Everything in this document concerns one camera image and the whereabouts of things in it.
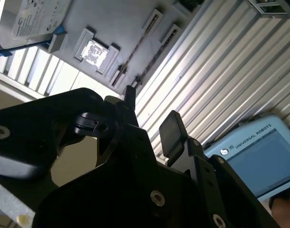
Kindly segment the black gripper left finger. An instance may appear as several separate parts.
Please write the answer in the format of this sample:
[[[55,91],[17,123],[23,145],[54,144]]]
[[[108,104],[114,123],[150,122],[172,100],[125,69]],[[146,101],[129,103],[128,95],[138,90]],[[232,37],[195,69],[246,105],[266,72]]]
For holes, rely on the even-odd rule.
[[[134,108],[135,90],[128,87],[124,100],[80,88],[0,110],[0,210],[36,213],[59,189],[50,170],[61,151],[92,136],[98,140],[97,168],[130,169],[140,195],[168,212],[160,164]]]

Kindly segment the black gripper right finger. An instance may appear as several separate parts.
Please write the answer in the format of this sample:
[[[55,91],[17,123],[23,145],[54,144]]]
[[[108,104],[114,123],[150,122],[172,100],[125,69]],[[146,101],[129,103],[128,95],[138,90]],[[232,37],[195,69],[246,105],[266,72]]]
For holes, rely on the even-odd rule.
[[[277,228],[229,163],[219,155],[207,157],[186,131],[180,114],[171,111],[159,127],[167,166],[180,184],[178,228]]]

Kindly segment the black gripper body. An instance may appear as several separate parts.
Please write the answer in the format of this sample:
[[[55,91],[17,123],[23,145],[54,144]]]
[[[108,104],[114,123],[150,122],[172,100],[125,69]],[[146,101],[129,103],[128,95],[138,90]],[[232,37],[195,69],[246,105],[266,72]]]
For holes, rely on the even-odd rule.
[[[206,228],[207,212],[185,175],[159,166],[168,208],[143,198],[130,169],[108,164],[49,194],[36,211],[35,228]]]

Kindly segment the person hand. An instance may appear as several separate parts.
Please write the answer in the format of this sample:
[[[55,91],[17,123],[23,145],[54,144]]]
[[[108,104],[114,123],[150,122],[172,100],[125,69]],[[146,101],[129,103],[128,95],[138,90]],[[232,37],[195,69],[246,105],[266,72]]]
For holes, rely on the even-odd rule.
[[[269,208],[281,228],[290,228],[290,188],[272,196],[269,199]]]

